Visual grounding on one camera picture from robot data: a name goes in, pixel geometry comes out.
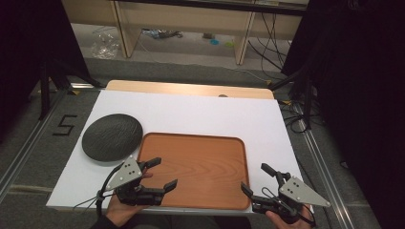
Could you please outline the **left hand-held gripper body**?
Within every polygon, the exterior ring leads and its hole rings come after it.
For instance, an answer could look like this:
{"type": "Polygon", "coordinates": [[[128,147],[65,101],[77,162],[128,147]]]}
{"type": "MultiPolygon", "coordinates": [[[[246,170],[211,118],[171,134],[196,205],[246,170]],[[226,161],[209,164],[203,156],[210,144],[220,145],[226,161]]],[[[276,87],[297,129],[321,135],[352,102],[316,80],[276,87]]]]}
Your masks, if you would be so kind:
{"type": "Polygon", "coordinates": [[[138,162],[133,156],[129,156],[113,172],[105,190],[114,191],[121,203],[127,205],[161,205],[164,190],[158,188],[146,188],[140,184],[143,180],[145,162],[138,162]]]}

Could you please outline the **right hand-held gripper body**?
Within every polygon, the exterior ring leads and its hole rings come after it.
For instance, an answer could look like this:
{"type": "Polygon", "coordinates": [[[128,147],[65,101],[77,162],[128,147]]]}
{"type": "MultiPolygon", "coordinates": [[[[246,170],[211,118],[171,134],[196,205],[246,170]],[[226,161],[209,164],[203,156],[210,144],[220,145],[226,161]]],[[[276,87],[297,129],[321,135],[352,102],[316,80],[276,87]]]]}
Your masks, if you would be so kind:
{"type": "Polygon", "coordinates": [[[300,178],[281,172],[277,172],[275,178],[279,184],[278,194],[265,197],[258,197],[253,194],[251,202],[254,213],[264,214],[271,211],[279,215],[288,224],[292,224],[299,219],[308,224],[315,224],[315,219],[310,220],[302,216],[303,207],[308,208],[309,205],[330,207],[328,200],[308,187],[300,178]]]}

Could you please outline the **brown wooden tray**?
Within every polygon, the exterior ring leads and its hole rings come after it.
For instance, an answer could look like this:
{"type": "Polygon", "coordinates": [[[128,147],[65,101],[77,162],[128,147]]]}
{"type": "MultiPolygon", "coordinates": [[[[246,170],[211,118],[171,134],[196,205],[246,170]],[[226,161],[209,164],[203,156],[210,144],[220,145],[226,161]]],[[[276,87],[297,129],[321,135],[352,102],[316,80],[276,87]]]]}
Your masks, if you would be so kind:
{"type": "Polygon", "coordinates": [[[161,187],[176,180],[175,190],[165,195],[164,207],[244,210],[249,200],[241,185],[249,183],[245,145],[237,137],[209,135],[147,134],[139,161],[159,157],[161,164],[149,170],[146,187],[161,187]]]}

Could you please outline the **black textured round plate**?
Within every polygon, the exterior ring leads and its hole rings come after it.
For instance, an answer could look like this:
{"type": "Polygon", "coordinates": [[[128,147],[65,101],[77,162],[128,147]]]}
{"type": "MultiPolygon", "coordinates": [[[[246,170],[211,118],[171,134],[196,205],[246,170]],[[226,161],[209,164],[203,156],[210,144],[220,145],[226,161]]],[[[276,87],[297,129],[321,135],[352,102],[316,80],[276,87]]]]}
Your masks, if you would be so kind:
{"type": "Polygon", "coordinates": [[[111,162],[124,159],[140,145],[143,128],[127,114],[109,114],[93,122],[84,132],[82,149],[91,159],[111,162]]]}

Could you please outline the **person's right hand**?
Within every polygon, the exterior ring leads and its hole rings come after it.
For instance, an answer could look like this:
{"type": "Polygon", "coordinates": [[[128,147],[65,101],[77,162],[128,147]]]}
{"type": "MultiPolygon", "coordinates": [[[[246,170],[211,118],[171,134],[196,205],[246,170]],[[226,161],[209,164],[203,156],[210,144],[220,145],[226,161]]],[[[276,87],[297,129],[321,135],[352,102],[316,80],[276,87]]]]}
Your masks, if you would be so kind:
{"type": "MultiPolygon", "coordinates": [[[[311,215],[311,211],[309,209],[307,209],[306,207],[303,207],[301,214],[306,219],[310,219],[310,220],[313,219],[313,216],[311,215]]],[[[298,221],[296,221],[292,224],[288,224],[288,223],[285,223],[280,218],[279,215],[277,215],[271,211],[267,211],[266,216],[274,224],[276,229],[311,229],[312,228],[307,222],[305,222],[302,219],[299,219],[298,221]]]]}

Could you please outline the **person's left hand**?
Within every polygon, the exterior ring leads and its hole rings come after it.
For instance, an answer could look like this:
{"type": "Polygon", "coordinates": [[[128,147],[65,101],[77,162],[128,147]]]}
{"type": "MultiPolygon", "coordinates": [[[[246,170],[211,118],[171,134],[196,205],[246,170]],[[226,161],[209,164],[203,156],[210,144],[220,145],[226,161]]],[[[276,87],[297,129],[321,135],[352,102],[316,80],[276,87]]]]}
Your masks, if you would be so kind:
{"type": "Polygon", "coordinates": [[[135,214],[148,208],[148,205],[127,205],[121,203],[116,195],[112,195],[107,210],[106,218],[115,226],[121,227],[127,223],[135,214]]]}

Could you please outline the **person's dark clothing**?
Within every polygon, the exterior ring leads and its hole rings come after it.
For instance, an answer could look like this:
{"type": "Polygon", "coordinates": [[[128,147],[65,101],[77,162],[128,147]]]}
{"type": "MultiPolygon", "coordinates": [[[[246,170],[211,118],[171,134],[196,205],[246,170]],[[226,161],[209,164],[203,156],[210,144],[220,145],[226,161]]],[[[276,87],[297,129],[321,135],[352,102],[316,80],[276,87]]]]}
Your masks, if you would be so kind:
{"type": "Polygon", "coordinates": [[[141,215],[130,229],[251,229],[246,217],[141,215]]]}

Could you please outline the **white table cover sheet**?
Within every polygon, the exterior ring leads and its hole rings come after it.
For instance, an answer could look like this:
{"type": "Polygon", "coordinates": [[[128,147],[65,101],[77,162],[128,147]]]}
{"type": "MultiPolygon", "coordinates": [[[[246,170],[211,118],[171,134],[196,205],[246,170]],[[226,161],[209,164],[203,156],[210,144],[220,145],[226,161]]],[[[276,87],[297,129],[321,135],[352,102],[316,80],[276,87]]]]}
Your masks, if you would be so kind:
{"type": "MultiPolygon", "coordinates": [[[[110,114],[133,116],[147,134],[238,137],[245,144],[249,183],[257,195],[264,187],[272,192],[278,188],[277,181],[261,169],[263,163],[277,171],[301,176],[275,99],[103,91],[86,124],[110,114]]],[[[116,162],[90,159],[82,144],[77,143],[47,206],[69,210],[93,198],[115,166],[116,162]]]]}

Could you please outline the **black metal stand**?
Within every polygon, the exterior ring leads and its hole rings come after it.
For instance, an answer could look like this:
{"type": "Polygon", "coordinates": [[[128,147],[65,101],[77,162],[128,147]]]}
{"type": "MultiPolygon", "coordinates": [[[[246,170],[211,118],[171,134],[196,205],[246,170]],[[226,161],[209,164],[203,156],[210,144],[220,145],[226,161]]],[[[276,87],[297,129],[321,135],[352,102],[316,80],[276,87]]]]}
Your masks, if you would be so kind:
{"type": "Polygon", "coordinates": [[[292,84],[288,93],[288,96],[292,100],[297,100],[300,97],[304,98],[304,108],[302,118],[306,129],[310,130],[311,129],[310,110],[312,101],[312,81],[310,79],[310,76],[304,69],[301,69],[293,73],[292,75],[288,76],[287,78],[281,80],[280,82],[271,84],[268,88],[274,92],[286,86],[288,83],[292,84]]]}
{"type": "Polygon", "coordinates": [[[68,75],[77,76],[95,88],[105,88],[106,85],[90,77],[87,67],[83,70],[61,60],[44,60],[40,65],[41,115],[43,119],[51,108],[50,82],[58,91],[72,88],[68,75]]]}

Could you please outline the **light wooden table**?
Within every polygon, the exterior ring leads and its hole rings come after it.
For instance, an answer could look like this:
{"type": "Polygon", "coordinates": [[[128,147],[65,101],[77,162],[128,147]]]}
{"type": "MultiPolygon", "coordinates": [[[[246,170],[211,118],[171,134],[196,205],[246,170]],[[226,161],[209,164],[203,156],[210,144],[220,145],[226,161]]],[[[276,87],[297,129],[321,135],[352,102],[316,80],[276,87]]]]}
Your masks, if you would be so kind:
{"type": "Polygon", "coordinates": [[[111,80],[107,84],[106,89],[108,91],[153,94],[183,94],[254,99],[274,98],[273,92],[269,89],[130,80],[111,80]]]}

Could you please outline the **black curtain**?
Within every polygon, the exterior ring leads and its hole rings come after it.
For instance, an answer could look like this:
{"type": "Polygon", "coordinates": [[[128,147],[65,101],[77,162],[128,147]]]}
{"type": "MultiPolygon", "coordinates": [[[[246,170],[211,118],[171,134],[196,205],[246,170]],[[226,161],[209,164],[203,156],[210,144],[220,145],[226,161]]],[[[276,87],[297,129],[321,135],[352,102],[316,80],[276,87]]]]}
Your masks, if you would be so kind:
{"type": "Polygon", "coordinates": [[[11,130],[34,86],[69,75],[93,85],[61,0],[0,0],[0,141],[11,130]]]}
{"type": "Polygon", "coordinates": [[[405,0],[309,0],[283,72],[323,117],[382,229],[405,229],[405,0]]]}

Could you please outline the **clear plastic bag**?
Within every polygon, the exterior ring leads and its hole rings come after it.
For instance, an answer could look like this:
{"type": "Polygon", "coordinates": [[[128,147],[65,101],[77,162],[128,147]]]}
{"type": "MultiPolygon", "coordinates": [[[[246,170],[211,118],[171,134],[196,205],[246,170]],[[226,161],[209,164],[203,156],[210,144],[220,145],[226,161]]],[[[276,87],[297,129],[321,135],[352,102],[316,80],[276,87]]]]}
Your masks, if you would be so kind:
{"type": "Polygon", "coordinates": [[[96,35],[96,40],[92,44],[92,57],[98,59],[115,59],[119,48],[119,42],[110,33],[112,28],[101,27],[93,31],[96,35]]]}

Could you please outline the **crumpled dark wrapper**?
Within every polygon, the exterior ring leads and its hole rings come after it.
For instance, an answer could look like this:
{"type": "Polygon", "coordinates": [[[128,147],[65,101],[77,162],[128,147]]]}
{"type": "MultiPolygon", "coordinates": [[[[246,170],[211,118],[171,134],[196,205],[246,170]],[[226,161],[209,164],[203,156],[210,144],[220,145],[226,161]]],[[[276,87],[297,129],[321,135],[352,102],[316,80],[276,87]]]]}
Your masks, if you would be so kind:
{"type": "Polygon", "coordinates": [[[171,37],[178,37],[182,38],[183,34],[181,31],[166,31],[166,30],[149,30],[143,29],[141,31],[142,34],[150,36],[154,39],[166,39],[171,37]]]}

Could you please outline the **light wooden shelf unit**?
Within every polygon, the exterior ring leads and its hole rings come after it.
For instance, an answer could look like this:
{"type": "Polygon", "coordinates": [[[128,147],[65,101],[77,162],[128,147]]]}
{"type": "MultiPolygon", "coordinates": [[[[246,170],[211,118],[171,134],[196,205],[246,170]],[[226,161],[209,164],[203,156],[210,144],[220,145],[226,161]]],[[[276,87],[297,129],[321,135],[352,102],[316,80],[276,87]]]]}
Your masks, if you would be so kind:
{"type": "Polygon", "coordinates": [[[280,12],[211,10],[112,0],[62,0],[62,4],[72,23],[115,26],[122,53],[127,58],[133,55],[141,30],[157,29],[231,35],[236,63],[241,65],[248,38],[266,37],[269,29],[275,29],[277,39],[291,40],[301,22],[298,15],[280,12]]]}

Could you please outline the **aluminium floor rail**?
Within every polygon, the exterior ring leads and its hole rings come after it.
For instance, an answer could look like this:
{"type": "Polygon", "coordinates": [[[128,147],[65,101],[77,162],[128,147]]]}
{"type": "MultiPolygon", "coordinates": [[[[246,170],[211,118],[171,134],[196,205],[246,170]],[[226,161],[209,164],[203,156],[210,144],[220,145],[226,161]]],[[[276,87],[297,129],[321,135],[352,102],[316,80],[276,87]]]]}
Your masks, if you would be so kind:
{"type": "Polygon", "coordinates": [[[318,144],[314,138],[311,129],[304,120],[299,121],[299,126],[304,134],[304,138],[309,147],[314,165],[319,173],[322,183],[326,189],[330,205],[336,215],[336,218],[342,229],[355,229],[349,210],[345,206],[344,200],[332,179],[330,170],[321,154],[318,144]]]}
{"type": "Polygon", "coordinates": [[[30,154],[36,147],[40,137],[45,132],[50,120],[54,117],[54,112],[57,110],[64,97],[67,94],[78,94],[79,92],[92,91],[94,89],[95,87],[91,84],[72,83],[69,89],[57,90],[55,92],[55,96],[51,100],[51,107],[35,122],[33,129],[25,138],[24,143],[15,154],[15,157],[11,161],[7,170],[2,176],[0,176],[0,203],[7,195],[11,185],[14,183],[16,177],[30,157],[30,154]]]}

